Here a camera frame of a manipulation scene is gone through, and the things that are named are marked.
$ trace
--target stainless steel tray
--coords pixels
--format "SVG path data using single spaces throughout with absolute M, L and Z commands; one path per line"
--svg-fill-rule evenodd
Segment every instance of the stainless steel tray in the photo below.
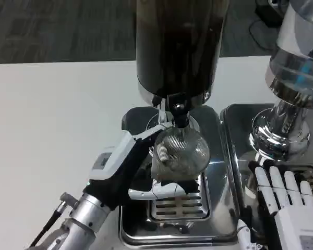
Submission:
M 250 146 L 249 135 L 252 119 L 255 115 L 272 104 L 234 104 L 221 113 L 225 147 L 227 148 L 229 164 L 233 171 L 236 194 L 240 208 L 251 206 L 253 210 L 253 228 L 258 240 L 264 241 L 264 232 L 257 213 L 255 188 L 249 183 L 252 173 L 248 163 L 256 159 L 256 152 Z M 309 110 L 306 121 L 311 130 L 311 144 L 303 157 L 288 165 L 294 171 L 302 171 L 307 177 L 313 177 L 313 110 Z M 313 188 L 313 179 L 308 179 Z
M 134 108 L 123 118 L 122 128 L 132 134 L 140 133 L 157 112 L 151 107 Z M 119 237 L 128 246 L 211 246 L 235 244 L 237 241 L 239 209 L 234 199 L 233 176 L 228 175 L 232 171 L 228 169 L 229 165 L 224 158 L 219 117 L 207 106 L 194 109 L 190 114 L 198 122 L 211 153 L 209 165 L 204 172 L 208 181 L 206 195 L 211 203 L 208 212 L 203 210 L 206 206 L 202 203 L 200 208 L 204 216 L 199 217 L 203 218 L 177 217 L 169 220 L 156 213 L 152 216 L 148 209 L 149 202 L 132 201 L 120 211 Z

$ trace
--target metal cylinder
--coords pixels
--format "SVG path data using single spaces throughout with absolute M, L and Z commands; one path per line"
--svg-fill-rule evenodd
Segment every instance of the metal cylinder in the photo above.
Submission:
M 137 75 L 142 97 L 169 110 L 169 95 L 189 107 L 211 95 L 228 0 L 137 0 Z
M 107 206 L 85 193 L 74 206 L 70 217 L 98 232 L 109 213 L 110 209 Z

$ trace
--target black cable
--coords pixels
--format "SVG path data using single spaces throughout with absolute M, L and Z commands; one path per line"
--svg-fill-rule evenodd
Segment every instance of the black cable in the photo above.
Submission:
M 42 231 L 37 235 L 37 237 L 33 240 L 30 247 L 36 246 L 37 242 L 45 235 L 45 233 L 53 226 L 53 224 L 57 221 L 57 219 L 62 215 L 61 212 L 55 210 L 51 215 L 51 218 L 47 221 Z
M 262 22 L 262 20 L 259 19 L 259 20 L 256 20 L 256 21 L 254 21 L 254 22 L 252 22 L 252 23 L 250 24 L 250 26 L 248 27 L 249 35 L 251 36 L 251 38 L 253 39 L 253 41 L 256 43 L 256 45 L 259 46 L 260 49 L 262 49 L 262 50 L 264 50 L 264 51 L 270 51 L 270 52 L 272 52 L 273 49 L 272 49 L 272 48 L 266 48 L 266 47 L 262 46 L 262 45 L 256 40 L 256 38 L 254 37 L 254 35 L 253 35 L 252 31 L 251 31 L 252 27 L 253 27 L 256 23 L 258 23 L 258 22 L 260 22 L 260 21 Z

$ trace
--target espresso machine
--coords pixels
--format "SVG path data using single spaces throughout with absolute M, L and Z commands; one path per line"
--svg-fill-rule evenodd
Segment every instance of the espresso machine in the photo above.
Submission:
M 265 78 L 279 98 L 276 104 L 234 104 L 221 113 L 239 205 L 253 208 L 254 231 L 262 241 L 249 161 L 280 162 L 313 190 L 313 1 L 291 1 Z

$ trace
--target cable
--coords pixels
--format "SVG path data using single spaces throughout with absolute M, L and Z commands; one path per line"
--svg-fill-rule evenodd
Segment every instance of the cable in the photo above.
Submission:
M 53 214 L 51 215 L 50 219 L 47 221 L 45 226 L 43 227 L 42 231 L 37 235 L 37 237 L 33 240 L 30 244 L 30 247 L 36 246 L 37 242 L 45 235 L 45 233 L 53 226 L 53 224 L 57 221 L 57 219 L 62 215 L 64 210 L 67 207 L 67 203 L 62 201 L 60 205 L 54 210 Z
M 266 47 L 262 46 L 262 45 L 256 40 L 256 38 L 254 37 L 254 35 L 253 35 L 252 31 L 251 31 L 252 27 L 253 27 L 256 23 L 258 23 L 258 22 L 260 22 L 260 21 L 262 22 L 262 20 L 259 19 L 259 20 L 256 20 L 256 21 L 254 21 L 254 22 L 252 22 L 252 23 L 250 24 L 250 26 L 248 27 L 249 35 L 251 36 L 251 38 L 253 39 L 253 41 L 256 43 L 256 45 L 257 45 L 260 49 L 262 49 L 262 50 L 264 50 L 264 51 L 270 51 L 270 52 L 272 52 L 273 49 L 272 49 L 272 48 L 266 48 Z

